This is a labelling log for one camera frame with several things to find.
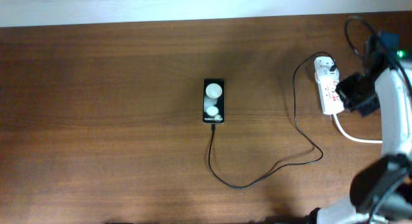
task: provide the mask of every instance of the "wood grain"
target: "wood grain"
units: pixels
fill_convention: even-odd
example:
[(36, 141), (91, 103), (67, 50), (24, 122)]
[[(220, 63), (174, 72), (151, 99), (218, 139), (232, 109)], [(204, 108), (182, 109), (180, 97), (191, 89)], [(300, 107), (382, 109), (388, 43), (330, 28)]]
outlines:
[[(0, 29), (0, 222), (241, 223), (329, 206), (380, 145), (345, 139), (322, 115), (312, 63), (296, 78), (297, 114), (324, 159), (244, 191), (207, 168), (202, 88), (204, 78), (226, 80), (212, 164), (246, 184), (312, 148), (292, 124), (303, 59), (324, 50), (341, 77), (361, 70), (344, 39), (347, 16)], [(411, 46), (411, 12), (364, 16)], [(367, 32), (351, 30), (362, 44)], [(350, 134), (380, 138), (379, 112), (340, 118)]]

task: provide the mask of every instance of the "white power strip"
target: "white power strip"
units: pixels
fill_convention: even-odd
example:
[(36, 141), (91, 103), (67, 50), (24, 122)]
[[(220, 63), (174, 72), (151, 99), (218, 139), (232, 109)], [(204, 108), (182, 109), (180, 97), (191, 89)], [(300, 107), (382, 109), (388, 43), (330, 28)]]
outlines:
[(340, 113), (344, 110), (343, 102), (336, 93), (339, 83), (339, 71), (330, 71), (334, 65), (330, 57), (317, 57), (315, 59), (315, 79), (321, 96), (322, 111), (325, 115)]

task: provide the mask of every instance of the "black wire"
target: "black wire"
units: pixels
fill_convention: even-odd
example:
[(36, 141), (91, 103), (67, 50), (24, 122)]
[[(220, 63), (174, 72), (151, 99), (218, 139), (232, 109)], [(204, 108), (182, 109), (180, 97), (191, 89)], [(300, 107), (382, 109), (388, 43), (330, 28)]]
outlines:
[(356, 47), (354, 47), (354, 45), (350, 41), (350, 38), (349, 38), (349, 35), (348, 35), (348, 26), (352, 21), (358, 21), (363, 26), (367, 27), (368, 30), (371, 32), (371, 34), (374, 36), (374, 38), (376, 38), (376, 40), (378, 40), (379, 44), (381, 45), (382, 49), (384, 50), (384, 53), (385, 53), (386, 57), (389, 59), (389, 62), (391, 64), (396, 64), (398, 66), (400, 72), (402, 73), (402, 76), (405, 79), (405, 85), (407, 87), (407, 92), (408, 92), (409, 98), (411, 99), (411, 102), (412, 102), (412, 96), (411, 96), (412, 95), (412, 85), (411, 85), (411, 82), (409, 80), (409, 77), (406, 75), (406, 71), (405, 71), (404, 67), (401, 65), (399, 60), (388, 50), (388, 47), (386, 47), (386, 45), (384, 44), (382, 39), (379, 37), (378, 33), (375, 31), (375, 29), (372, 27), (372, 25), (370, 25), (362, 17), (357, 16), (357, 15), (353, 15), (353, 16), (349, 17), (345, 22), (345, 37), (346, 37), (346, 40), (348, 41), (349, 47), (357, 55), (360, 55), (358, 50), (356, 49)]
[(259, 177), (258, 179), (254, 180), (253, 182), (251, 182), (251, 183), (249, 183), (249, 184), (247, 184), (247, 185), (244, 185), (244, 186), (231, 185), (231, 184), (225, 182), (223, 179), (221, 179), (221, 178), (213, 171), (213, 168), (212, 168), (212, 165), (211, 165), (212, 145), (213, 145), (214, 132), (215, 132), (215, 129), (216, 129), (216, 126), (215, 126), (214, 124), (212, 124), (212, 137), (211, 137), (211, 144), (210, 144), (210, 146), (209, 146), (208, 164), (209, 164), (209, 169), (212, 171), (212, 174), (213, 174), (221, 183), (224, 183), (225, 185), (227, 185), (228, 187), (230, 187), (230, 188), (232, 188), (232, 189), (247, 189), (247, 188), (255, 185), (257, 182), (260, 182), (260, 181), (268, 178), (269, 176), (271, 176), (272, 174), (278, 172), (280, 169), (282, 169), (282, 168), (284, 168), (284, 167), (286, 167), (286, 166), (307, 165), (307, 164), (310, 164), (310, 163), (318, 162), (319, 160), (321, 160), (321, 159), (323, 158), (323, 151), (322, 151), (322, 149), (321, 149), (318, 145), (316, 145), (308, 136), (306, 136), (306, 135), (303, 133), (303, 131), (299, 128), (299, 126), (297, 125), (297, 120), (296, 120), (296, 94), (295, 94), (295, 76), (296, 76), (296, 73), (297, 73), (298, 69), (299, 69), (305, 62), (307, 62), (307, 61), (310, 60), (312, 57), (315, 57), (316, 55), (318, 55), (318, 54), (320, 54), (320, 53), (323, 53), (323, 54), (329, 56), (329, 57), (332, 59), (334, 65), (336, 65), (333, 57), (332, 57), (329, 53), (326, 53), (325, 51), (320, 51), (320, 52), (314, 53), (314, 54), (312, 54), (311, 56), (309, 56), (307, 59), (305, 59), (302, 63), (300, 63), (300, 65), (298, 65), (298, 67), (297, 67), (296, 70), (294, 71), (294, 76), (292, 77), (292, 85), (293, 85), (293, 92), (294, 92), (294, 120), (295, 120), (295, 127), (296, 127), (297, 131), (298, 131), (301, 135), (303, 135), (314, 147), (316, 147), (317, 150), (319, 150), (319, 152), (321, 153), (321, 156), (318, 157), (318, 159), (312, 160), (312, 161), (309, 161), (309, 162), (304, 162), (304, 163), (286, 163), (286, 164), (284, 164), (284, 165), (282, 165), (282, 166), (279, 166), (278, 168), (274, 169), (273, 171), (271, 171), (271, 172), (269, 172), (269, 173), (266, 173), (265, 175)]

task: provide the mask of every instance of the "power cord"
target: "power cord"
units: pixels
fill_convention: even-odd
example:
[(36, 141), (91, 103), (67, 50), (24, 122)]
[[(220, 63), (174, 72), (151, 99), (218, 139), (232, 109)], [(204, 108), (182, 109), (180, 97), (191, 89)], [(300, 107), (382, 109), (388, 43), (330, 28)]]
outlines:
[(319, 150), (319, 152), (321, 153), (320, 157), (318, 157), (318, 159), (316, 159), (316, 160), (312, 160), (312, 161), (304, 162), (304, 163), (286, 163), (286, 164), (281, 165), (281, 166), (279, 166), (278, 168), (274, 169), (273, 171), (270, 171), (269, 173), (264, 174), (263, 176), (259, 177), (258, 179), (254, 180), (253, 182), (251, 182), (251, 183), (249, 183), (249, 184), (247, 184), (247, 185), (244, 185), (244, 186), (231, 185), (231, 184), (225, 182), (223, 179), (221, 179), (221, 178), (213, 171), (213, 168), (212, 168), (212, 165), (211, 165), (211, 153), (212, 153), (214, 133), (215, 133), (215, 130), (216, 130), (215, 124), (212, 124), (212, 137), (211, 137), (211, 144), (209, 145), (209, 157), (208, 157), (207, 162), (208, 162), (209, 169), (211, 170), (212, 174), (213, 174), (214, 177), (216, 177), (221, 183), (225, 184), (226, 186), (228, 186), (228, 187), (230, 187), (230, 188), (232, 188), (232, 189), (247, 189), (247, 188), (249, 188), (249, 187), (257, 184), (257, 182), (260, 182), (260, 181), (268, 178), (269, 176), (272, 176), (274, 173), (278, 172), (279, 170), (281, 170), (281, 169), (284, 168), (284, 167), (287, 167), (287, 166), (298, 166), (298, 165), (307, 165), (307, 164), (311, 164), (311, 163), (318, 162), (319, 160), (321, 160), (321, 159), (323, 158), (323, 151), (322, 151), (322, 149), (321, 149), (318, 145), (316, 145), (308, 136), (306, 136), (306, 135), (303, 133), (303, 131), (302, 131), (302, 130), (299, 128), (299, 126), (297, 125), (297, 120), (296, 120), (295, 76), (296, 76), (296, 73), (297, 73), (297, 71), (299, 70), (299, 68), (300, 68), (304, 63), (306, 63), (308, 60), (312, 59), (313, 57), (315, 57), (315, 56), (318, 55), (318, 54), (325, 54), (325, 55), (327, 55), (328, 57), (330, 57), (330, 58), (332, 59), (333, 63), (336, 65), (333, 57), (332, 57), (329, 53), (327, 53), (327, 52), (325, 52), (325, 51), (319, 51), (319, 52), (317, 52), (317, 53), (314, 53), (314, 54), (312, 54), (311, 56), (309, 56), (307, 59), (305, 59), (302, 63), (300, 63), (300, 64), (297, 66), (296, 70), (294, 71), (294, 76), (292, 77), (292, 87), (293, 87), (293, 92), (294, 92), (294, 121), (295, 121), (295, 128), (296, 128), (297, 131), (298, 131), (301, 135), (303, 135), (303, 137), (305, 137), (317, 150)]
[(365, 143), (365, 144), (381, 144), (382, 140), (363, 140), (360, 138), (355, 138), (350, 136), (348, 133), (346, 133), (346, 131), (342, 128), (341, 123), (339, 122), (339, 120), (337, 119), (337, 115), (333, 114), (332, 115), (333, 120), (335, 121), (335, 124), (337, 126), (337, 129), (342, 133), (342, 135), (344, 135), (346, 138), (355, 141), (355, 142), (359, 142), (359, 143)]

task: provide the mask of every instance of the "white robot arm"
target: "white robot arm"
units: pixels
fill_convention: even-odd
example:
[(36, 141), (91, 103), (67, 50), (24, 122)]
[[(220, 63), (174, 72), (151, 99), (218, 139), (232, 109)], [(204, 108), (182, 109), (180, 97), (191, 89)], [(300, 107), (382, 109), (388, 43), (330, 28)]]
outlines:
[[(401, 64), (406, 70), (407, 76), (412, 79), (412, 63), (409, 61), (401, 61)], [(406, 83), (400, 70), (385, 69), (375, 81), (375, 91), (379, 98), (381, 119), (382, 119), (382, 159), (387, 157), (405, 156), (412, 162), (412, 108), (411, 99), (409, 98)], [(399, 165), (392, 162), (388, 163), (386, 174), (397, 174)], [(351, 196), (343, 198), (338, 202), (332, 204), (327, 209), (320, 209), (317, 211), (316, 224), (350, 224), (350, 223), (365, 223), (370, 219), (369, 213), (373, 206), (375, 198), (373, 195), (368, 198), (365, 188), (372, 189), (369, 185), (364, 185), (364, 188), (354, 188), (354, 186), (362, 187), (359, 182), (357, 185), (352, 184)], [(362, 191), (362, 197), (359, 201), (354, 201), (353, 190), (358, 189)], [(380, 223), (387, 223), (387, 217), (390, 219), (412, 219), (412, 204), (409, 198), (402, 198), (401, 195), (393, 193), (389, 198), (386, 198), (387, 205), (382, 216), (374, 216), (373, 220)]]

